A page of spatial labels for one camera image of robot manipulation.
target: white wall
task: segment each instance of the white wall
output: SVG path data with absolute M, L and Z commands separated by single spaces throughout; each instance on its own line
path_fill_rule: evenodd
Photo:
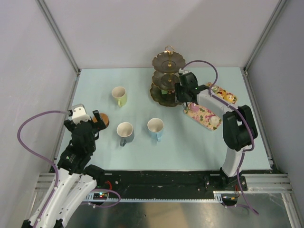
M 173 45 L 186 61 L 242 67 L 278 0 L 46 0 L 80 68 L 151 67 Z
M 290 1 L 249 70 L 279 169 L 288 172 L 304 214 L 304 1 Z
M 47 171 L 19 145 L 18 127 L 37 113 L 65 109 L 76 75 L 34 0 L 2 1 L 0 29 L 0 226 L 17 228 L 39 173 Z M 37 119 L 22 139 L 50 158 L 62 121 L 61 114 Z

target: brown disc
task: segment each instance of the brown disc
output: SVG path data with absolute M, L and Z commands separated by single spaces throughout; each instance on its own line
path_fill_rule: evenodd
M 109 126 L 109 124 L 110 124 L 109 117 L 108 117 L 106 114 L 104 114 L 104 113 L 100 113 L 100 117 L 101 117 L 101 118 L 102 118 L 102 120 L 104 121 L 104 123 L 105 123 L 106 127 L 108 127 L 108 126 Z M 96 123 L 96 122 L 97 122 L 97 120 L 96 120 L 95 116 L 93 117 L 93 122 L 94 122 L 94 123 Z

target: light blue table surface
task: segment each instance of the light blue table surface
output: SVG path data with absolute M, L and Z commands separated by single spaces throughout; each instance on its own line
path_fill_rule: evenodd
M 199 85 L 213 82 L 211 67 L 188 68 L 197 77 Z M 237 105 L 249 105 L 241 71 L 238 67 L 218 67 L 217 85 L 238 97 Z M 89 164 L 105 170 L 218 170 L 224 163 L 227 146 L 223 140 L 222 125 L 214 132 L 201 126 L 183 113 L 181 105 L 164 107 L 150 96 L 153 68 L 83 69 L 77 85 L 73 105 L 84 104 L 89 115 L 98 109 L 109 116 L 110 125 L 100 132 L 96 151 Z M 119 108 L 111 91 L 116 86 L 126 88 L 127 104 Z M 164 122 L 162 141 L 157 143 L 148 134 L 151 118 Z M 130 122 L 135 139 L 119 146 L 116 128 L 121 122 Z M 59 156 L 71 139 L 65 130 Z M 266 151 L 259 134 L 255 149 L 245 156 L 242 169 L 269 169 Z

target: grey mug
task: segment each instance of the grey mug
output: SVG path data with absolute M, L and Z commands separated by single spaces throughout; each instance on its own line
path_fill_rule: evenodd
M 128 122 L 123 122 L 117 127 L 117 134 L 121 137 L 120 145 L 125 146 L 127 143 L 130 143 L 134 139 L 134 129 L 132 124 Z

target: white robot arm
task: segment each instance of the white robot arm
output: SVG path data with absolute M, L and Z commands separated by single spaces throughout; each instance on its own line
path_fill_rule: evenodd
M 57 174 L 40 206 L 29 220 L 24 221 L 22 228 L 65 227 L 83 199 L 96 188 L 97 182 L 104 183 L 101 168 L 85 166 L 96 150 L 98 132 L 106 125 L 98 110 L 93 111 L 97 119 L 93 122 L 82 104 L 73 106 L 70 113 L 72 120 L 66 120 L 64 125 L 72 133 L 72 140 L 60 156 Z M 76 181 L 78 184 L 71 191 Z
M 180 70 L 179 73 L 180 84 L 175 85 L 176 101 L 193 102 L 206 107 L 223 120 L 223 137 L 228 148 L 225 162 L 220 170 L 226 180 L 233 179 L 235 181 L 242 152 L 252 142 L 245 124 L 249 126 L 253 139 L 257 137 L 257 128 L 250 108 L 247 105 L 237 107 L 234 104 L 229 104 L 223 98 L 211 94 L 209 87 L 198 85 L 195 75 L 190 71 Z M 242 122 L 243 120 L 235 110 L 242 113 L 246 123 Z

